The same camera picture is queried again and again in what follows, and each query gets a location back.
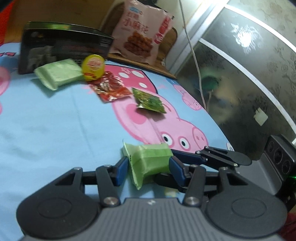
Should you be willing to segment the black wool product box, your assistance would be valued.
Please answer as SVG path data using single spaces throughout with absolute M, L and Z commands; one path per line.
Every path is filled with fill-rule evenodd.
M 77 64 L 89 55 L 107 58 L 113 37 L 75 24 L 28 22 L 23 28 L 18 73 L 28 74 L 48 63 L 72 59 Z

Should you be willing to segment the pale green tissue pack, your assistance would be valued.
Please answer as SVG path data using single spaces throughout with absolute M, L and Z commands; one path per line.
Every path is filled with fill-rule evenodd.
M 36 68 L 34 73 L 46 88 L 53 91 L 84 79 L 81 67 L 72 59 L 45 64 Z
M 173 156 L 168 144 L 132 145 L 123 143 L 123 154 L 128 157 L 132 182 L 140 190 L 159 173 L 169 173 L 169 159 Z

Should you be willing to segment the green foil snack packet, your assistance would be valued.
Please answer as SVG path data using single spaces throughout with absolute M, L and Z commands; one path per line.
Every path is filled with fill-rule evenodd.
M 144 108 L 157 113 L 166 113 L 164 105 L 159 97 L 136 88 L 132 88 L 132 93 L 138 108 Z

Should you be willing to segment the peppa pig bed sheet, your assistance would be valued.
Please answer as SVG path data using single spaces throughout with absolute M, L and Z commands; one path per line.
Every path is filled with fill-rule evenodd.
M 1 240 L 22 238 L 16 209 L 27 196 L 74 167 L 94 171 L 114 165 L 123 142 L 142 144 L 117 119 L 112 108 L 116 103 L 103 103 L 85 82 L 51 91 L 34 73 L 18 75 L 19 51 L 20 43 L 1 46 Z M 119 66 L 119 75 L 114 75 L 122 80 L 164 97 L 185 120 L 181 123 L 204 133 L 209 146 L 233 151 L 210 115 L 187 105 L 193 97 L 177 82 L 107 63 Z

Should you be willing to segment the yellow round jelly cup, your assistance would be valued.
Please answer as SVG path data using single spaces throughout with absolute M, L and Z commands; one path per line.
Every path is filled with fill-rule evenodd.
M 81 69 L 86 81 L 97 80 L 105 73 L 105 59 L 100 55 L 89 55 L 83 60 Z

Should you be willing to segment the pink twisted snack bag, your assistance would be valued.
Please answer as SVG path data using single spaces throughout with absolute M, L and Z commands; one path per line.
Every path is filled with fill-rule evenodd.
M 125 1 L 123 14 L 112 32 L 110 53 L 153 65 L 173 15 L 140 1 Z

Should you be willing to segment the red foil snack packet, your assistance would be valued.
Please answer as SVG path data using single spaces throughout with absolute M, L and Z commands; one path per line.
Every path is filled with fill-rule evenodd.
M 123 82 L 110 71 L 106 71 L 97 80 L 90 81 L 88 85 L 104 103 L 132 95 Z

